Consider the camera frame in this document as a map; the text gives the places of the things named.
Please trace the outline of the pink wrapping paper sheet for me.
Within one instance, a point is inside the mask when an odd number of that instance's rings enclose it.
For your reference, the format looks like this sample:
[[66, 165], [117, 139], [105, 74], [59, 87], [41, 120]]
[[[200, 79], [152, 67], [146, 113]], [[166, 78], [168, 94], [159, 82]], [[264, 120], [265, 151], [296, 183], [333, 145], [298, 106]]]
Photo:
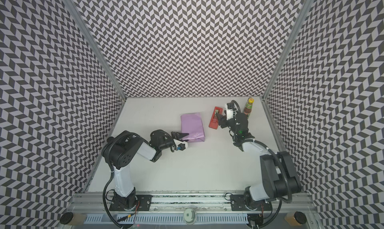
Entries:
[[182, 133], [188, 134], [182, 140], [190, 143], [205, 142], [203, 122], [200, 113], [189, 113], [181, 116]]

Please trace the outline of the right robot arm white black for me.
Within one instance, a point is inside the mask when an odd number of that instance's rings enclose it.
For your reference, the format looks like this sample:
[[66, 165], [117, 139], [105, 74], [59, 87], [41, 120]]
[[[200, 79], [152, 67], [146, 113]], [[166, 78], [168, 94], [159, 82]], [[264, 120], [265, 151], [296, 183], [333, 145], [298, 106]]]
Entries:
[[231, 119], [216, 113], [218, 125], [229, 128], [233, 144], [245, 153], [256, 155], [260, 161], [261, 182], [248, 186], [244, 192], [245, 205], [256, 210], [262, 201], [280, 200], [291, 203], [293, 194], [302, 191], [302, 184], [287, 151], [275, 152], [265, 143], [257, 140], [248, 129], [248, 118], [244, 113], [236, 113]]

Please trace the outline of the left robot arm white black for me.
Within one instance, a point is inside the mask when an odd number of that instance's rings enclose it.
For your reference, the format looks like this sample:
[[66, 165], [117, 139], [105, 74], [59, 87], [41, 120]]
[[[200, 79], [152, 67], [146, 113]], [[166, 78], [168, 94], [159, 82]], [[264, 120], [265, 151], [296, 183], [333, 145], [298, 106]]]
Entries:
[[159, 129], [150, 134], [150, 141], [129, 131], [123, 131], [117, 137], [109, 137], [102, 149], [102, 156], [110, 167], [112, 180], [115, 182], [113, 205], [130, 211], [139, 204], [130, 170], [130, 163], [135, 155], [156, 162], [165, 149], [170, 149], [172, 152], [187, 149], [187, 136], [189, 133], [169, 134]]

